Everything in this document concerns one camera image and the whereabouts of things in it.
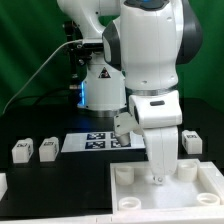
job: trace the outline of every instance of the white plastic holder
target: white plastic holder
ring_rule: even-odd
[[[198,167],[196,162],[183,161],[178,164],[178,179],[183,182],[193,182],[197,179]]]
[[[0,201],[2,200],[2,197],[4,196],[7,189],[8,186],[6,181],[6,175],[5,173],[0,173]]]
[[[55,161],[59,152],[59,141],[56,137],[44,139],[39,148],[40,162]]]
[[[134,168],[131,166],[118,167],[115,170],[115,176],[119,185],[131,185],[134,183]]]
[[[13,163],[28,163],[33,154],[33,140],[19,140],[12,149]]]
[[[183,131],[182,144],[188,154],[202,154],[202,140],[195,131]]]

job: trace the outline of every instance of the white block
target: white block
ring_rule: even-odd
[[[5,192],[7,191],[8,186],[6,182],[6,175],[5,173],[0,173],[0,201],[4,196]]]
[[[202,154],[202,140],[195,131],[183,131],[182,144],[188,154]]]
[[[13,163],[28,163],[33,154],[33,140],[19,140],[12,149]]]
[[[44,139],[39,148],[40,162],[52,162],[59,152],[58,138],[52,137]]]

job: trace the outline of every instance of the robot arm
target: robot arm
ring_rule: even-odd
[[[79,26],[84,39],[102,39],[100,16],[119,15],[120,0],[57,0],[60,9]]]
[[[126,0],[121,4],[120,18],[103,33],[105,60],[113,66],[113,58],[117,58],[114,49],[119,48],[121,68],[126,74],[129,113],[114,118],[115,135],[121,144],[128,143],[130,131],[143,136],[156,184],[162,184],[165,175],[173,174],[177,166],[177,125],[182,123],[182,113],[175,90],[175,67],[178,53],[185,53],[180,53],[184,36],[189,34],[184,33],[184,10],[189,12],[190,7],[187,3]],[[190,57],[184,57],[192,59],[199,48],[200,44]]]

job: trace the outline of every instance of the black table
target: black table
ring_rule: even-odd
[[[181,100],[184,122],[179,126],[179,159],[212,161],[224,171],[224,114],[198,99]],[[113,119],[77,114],[68,105],[21,106],[0,118],[0,171],[8,191],[0,202],[0,220],[69,217],[112,213],[110,163],[145,161],[145,149],[59,153],[56,161],[40,163],[38,148],[45,138],[67,133],[112,131]],[[187,155],[183,130],[197,131],[202,155]],[[11,150],[20,139],[32,138],[28,164],[13,164]]]

